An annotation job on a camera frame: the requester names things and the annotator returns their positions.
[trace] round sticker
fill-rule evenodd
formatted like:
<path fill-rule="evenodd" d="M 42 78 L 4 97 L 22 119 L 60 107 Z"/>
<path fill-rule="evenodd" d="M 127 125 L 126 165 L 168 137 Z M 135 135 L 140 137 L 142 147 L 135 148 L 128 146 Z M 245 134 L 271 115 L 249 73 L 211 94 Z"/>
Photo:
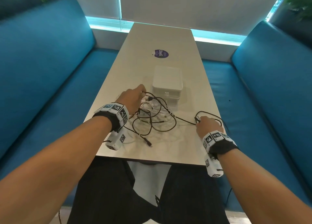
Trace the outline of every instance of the round sticker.
<path fill-rule="evenodd" d="M 167 58 L 169 56 L 168 52 L 164 50 L 155 50 L 152 54 L 157 58 Z"/>

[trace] person's leg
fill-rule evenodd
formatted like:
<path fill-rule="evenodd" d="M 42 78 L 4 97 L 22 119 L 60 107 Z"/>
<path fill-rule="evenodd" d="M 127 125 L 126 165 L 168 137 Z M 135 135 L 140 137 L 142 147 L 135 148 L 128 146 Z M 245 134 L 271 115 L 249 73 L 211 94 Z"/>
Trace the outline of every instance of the person's leg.
<path fill-rule="evenodd" d="M 142 224 L 157 221 L 158 209 L 133 190 L 126 161 L 96 156 L 80 179 L 68 224 Z"/>
<path fill-rule="evenodd" d="M 204 166 L 172 165 L 159 207 L 165 224 L 229 224 L 216 180 Z"/>

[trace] person's right arm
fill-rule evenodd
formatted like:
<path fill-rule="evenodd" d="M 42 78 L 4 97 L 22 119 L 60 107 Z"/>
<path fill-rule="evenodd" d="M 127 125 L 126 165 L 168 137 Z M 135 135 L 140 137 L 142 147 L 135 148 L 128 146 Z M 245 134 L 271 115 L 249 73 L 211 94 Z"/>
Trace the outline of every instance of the person's right arm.
<path fill-rule="evenodd" d="M 201 139 L 216 130 L 223 132 L 214 119 L 206 116 L 201 117 L 201 122 L 197 124 Z M 312 223 L 312 209 L 241 151 L 233 149 L 219 154 L 218 159 L 252 224 Z"/>

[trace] white table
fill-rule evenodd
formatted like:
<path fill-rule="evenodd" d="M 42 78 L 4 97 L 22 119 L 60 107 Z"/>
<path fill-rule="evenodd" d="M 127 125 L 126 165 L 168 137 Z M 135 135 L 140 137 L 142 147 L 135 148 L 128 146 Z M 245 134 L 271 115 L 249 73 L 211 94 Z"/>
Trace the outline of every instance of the white table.
<path fill-rule="evenodd" d="M 162 49 L 167 58 L 157 58 L 152 53 Z M 191 30 L 135 23 L 111 67 L 86 120 L 106 103 L 116 100 L 128 88 L 144 84 L 151 92 L 156 65 L 180 68 L 183 74 L 183 90 L 175 115 L 194 122 L 198 111 L 220 116 L 209 81 L 203 67 Z M 196 127 L 177 120 L 177 126 L 169 132 L 152 130 L 145 141 L 129 131 L 130 138 L 118 151 L 102 144 L 97 155 L 129 160 L 157 161 L 160 163 L 184 163 L 205 165 L 205 152 L 196 134 Z"/>

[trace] forearm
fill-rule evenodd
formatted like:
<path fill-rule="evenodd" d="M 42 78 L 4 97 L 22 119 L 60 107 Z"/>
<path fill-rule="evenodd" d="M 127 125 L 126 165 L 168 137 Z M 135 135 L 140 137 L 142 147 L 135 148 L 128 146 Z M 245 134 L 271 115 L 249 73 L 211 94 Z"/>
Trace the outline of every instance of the forearm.
<path fill-rule="evenodd" d="M 238 149 L 218 155 L 224 173 L 253 224 L 310 223 L 312 210 L 277 178 Z"/>
<path fill-rule="evenodd" d="M 96 116 L 0 182 L 0 223 L 49 223 L 91 164 L 111 122 Z"/>

